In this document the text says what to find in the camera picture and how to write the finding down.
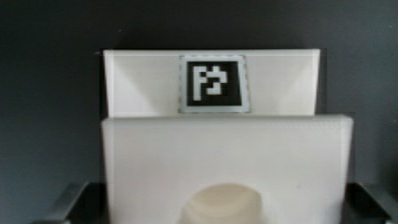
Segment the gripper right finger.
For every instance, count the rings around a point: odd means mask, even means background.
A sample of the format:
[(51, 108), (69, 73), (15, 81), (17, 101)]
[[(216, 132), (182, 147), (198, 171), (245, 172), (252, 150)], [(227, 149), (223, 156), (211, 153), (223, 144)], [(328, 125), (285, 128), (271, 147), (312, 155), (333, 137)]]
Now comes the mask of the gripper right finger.
[(355, 210), (365, 224), (398, 224), (398, 200), (380, 185), (355, 184)]

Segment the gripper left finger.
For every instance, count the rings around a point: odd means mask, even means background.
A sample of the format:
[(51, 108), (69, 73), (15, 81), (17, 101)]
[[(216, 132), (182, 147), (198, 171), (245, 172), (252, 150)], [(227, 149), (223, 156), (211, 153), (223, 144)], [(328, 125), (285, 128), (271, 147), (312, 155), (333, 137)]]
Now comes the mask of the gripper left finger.
[(72, 208), (76, 207), (85, 188), (85, 183), (72, 183), (65, 186), (44, 218), (31, 221), (28, 224), (72, 224), (69, 215)]

